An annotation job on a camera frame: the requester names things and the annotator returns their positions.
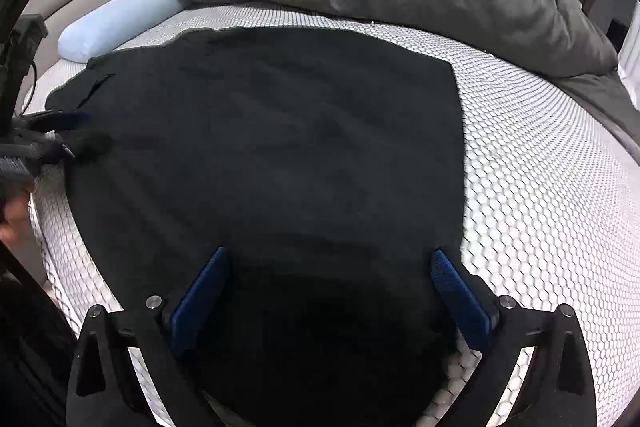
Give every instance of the bed sheet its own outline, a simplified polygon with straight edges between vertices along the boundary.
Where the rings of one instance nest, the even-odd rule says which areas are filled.
[[[420,30],[356,22],[261,3],[185,10],[121,48],[153,46],[193,28],[309,26],[351,30],[451,63],[462,101],[466,208],[462,260],[497,295],[551,311],[573,306],[596,388],[598,425],[610,427],[640,386],[640,167],[586,111],[553,85],[460,42]],[[60,60],[42,75],[30,112],[79,73]],[[31,216],[55,295],[78,331],[87,309],[120,309],[82,243],[60,167],[38,179]],[[508,416],[527,371],[524,349],[490,426]],[[156,419],[172,425],[140,352],[136,372]],[[458,340],[448,382],[420,427],[436,425],[480,355]]]

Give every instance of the cable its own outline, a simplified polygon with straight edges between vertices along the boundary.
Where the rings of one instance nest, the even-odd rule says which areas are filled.
[[[31,87],[31,94],[29,95],[29,102],[22,108],[20,116],[24,116],[24,112],[29,108],[31,100],[33,100],[33,93],[36,92],[36,82],[38,81],[38,68],[34,60],[31,61],[31,67],[33,68],[33,87]]]

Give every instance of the blue gripper pad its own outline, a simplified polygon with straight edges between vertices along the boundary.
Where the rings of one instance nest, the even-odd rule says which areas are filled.
[[[466,345],[484,353],[490,346],[489,315],[442,250],[433,253],[431,280],[460,333],[465,337]]]
[[[229,253],[220,247],[175,309],[170,321],[170,347],[176,357],[195,347],[198,333],[222,293],[230,270]]]

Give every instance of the metal screw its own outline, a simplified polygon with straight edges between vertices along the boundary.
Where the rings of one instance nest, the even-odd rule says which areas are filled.
[[[574,316],[574,309],[571,308],[571,306],[569,306],[569,304],[560,304],[560,312],[565,317],[573,317]]]
[[[90,317],[97,317],[98,315],[100,315],[102,313],[102,306],[100,306],[100,304],[94,304],[93,306],[91,306],[89,308],[89,316]]]
[[[156,308],[158,308],[158,306],[162,304],[162,297],[159,295],[151,295],[149,298],[147,298],[147,300],[145,301],[145,306],[147,308],[149,308],[150,310],[154,310]]]
[[[500,303],[500,306],[507,308],[508,310],[515,308],[517,304],[516,299],[510,295],[500,295],[500,297],[498,297],[498,302]]]

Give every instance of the hexagon pattern mattress cover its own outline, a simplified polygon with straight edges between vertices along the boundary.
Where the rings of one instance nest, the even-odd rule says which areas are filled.
[[[576,309],[593,368],[598,425],[612,425],[640,386],[640,167],[604,127],[542,78],[460,42],[268,4],[185,10],[122,48],[157,46],[191,28],[237,26],[351,30],[451,63],[466,141],[462,261],[497,295],[511,295],[524,307],[551,311],[566,302]],[[83,68],[68,60],[50,68],[38,80],[30,112],[43,110],[47,95]],[[38,179],[31,220],[55,295],[76,332],[92,304],[121,309],[82,242],[62,168],[48,168]],[[141,353],[131,354],[156,419],[171,426]],[[507,418],[531,354],[523,349],[489,425]],[[425,397],[420,427],[436,425],[479,358],[460,338],[447,361],[448,382]]]

